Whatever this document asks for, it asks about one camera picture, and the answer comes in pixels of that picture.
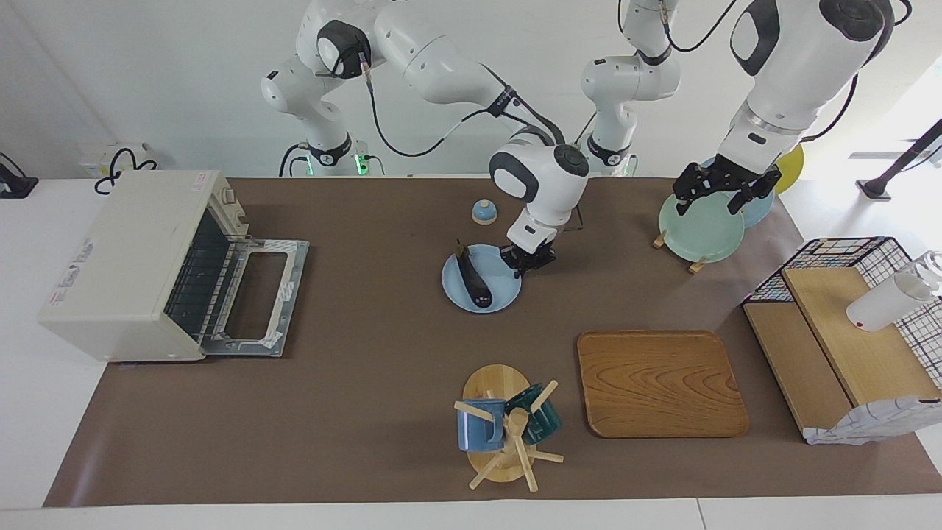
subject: green mug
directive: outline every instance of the green mug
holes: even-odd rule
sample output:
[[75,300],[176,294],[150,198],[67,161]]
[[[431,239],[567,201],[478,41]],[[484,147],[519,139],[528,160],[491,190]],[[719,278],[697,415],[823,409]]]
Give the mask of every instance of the green mug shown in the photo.
[[524,430],[523,440],[526,445],[536,445],[553,436],[562,426],[560,415],[556,413],[553,404],[549,400],[543,402],[543,406],[536,412],[530,412],[530,406],[543,393],[543,385],[537,383],[530,388],[520,392],[507,401],[505,411],[510,414],[515,408],[523,408],[529,414],[527,429]]

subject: mug handle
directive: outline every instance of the mug handle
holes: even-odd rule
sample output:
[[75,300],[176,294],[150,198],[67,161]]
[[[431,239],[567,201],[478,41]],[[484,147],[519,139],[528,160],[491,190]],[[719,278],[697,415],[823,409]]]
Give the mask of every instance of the mug handle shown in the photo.
[[491,416],[494,417],[494,434],[491,436],[491,439],[487,440],[488,443],[497,443],[498,440],[504,438],[504,415],[501,414],[500,418],[497,417],[495,413],[491,413]]

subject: green light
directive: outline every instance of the green light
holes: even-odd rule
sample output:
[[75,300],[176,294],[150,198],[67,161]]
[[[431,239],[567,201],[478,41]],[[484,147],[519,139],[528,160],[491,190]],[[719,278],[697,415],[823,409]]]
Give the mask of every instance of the green light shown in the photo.
[[356,158],[356,169],[360,175],[369,173],[369,162],[366,161],[366,158],[363,155],[355,155]]

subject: wire basket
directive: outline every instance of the wire basket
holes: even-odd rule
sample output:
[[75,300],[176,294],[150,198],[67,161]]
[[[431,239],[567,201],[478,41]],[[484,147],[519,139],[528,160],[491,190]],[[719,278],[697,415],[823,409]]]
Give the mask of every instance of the wire basket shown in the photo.
[[[812,240],[742,303],[794,302],[782,275],[788,269],[854,267],[872,288],[911,260],[893,238]],[[920,307],[894,325],[935,386],[942,390],[942,299]]]

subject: transparent bottle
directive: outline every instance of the transparent bottle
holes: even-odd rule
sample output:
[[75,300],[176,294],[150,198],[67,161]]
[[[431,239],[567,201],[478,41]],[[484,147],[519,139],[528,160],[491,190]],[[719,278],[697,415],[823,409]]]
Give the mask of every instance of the transparent bottle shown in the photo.
[[929,251],[847,307],[847,318],[866,331],[879,331],[942,294],[942,252]]

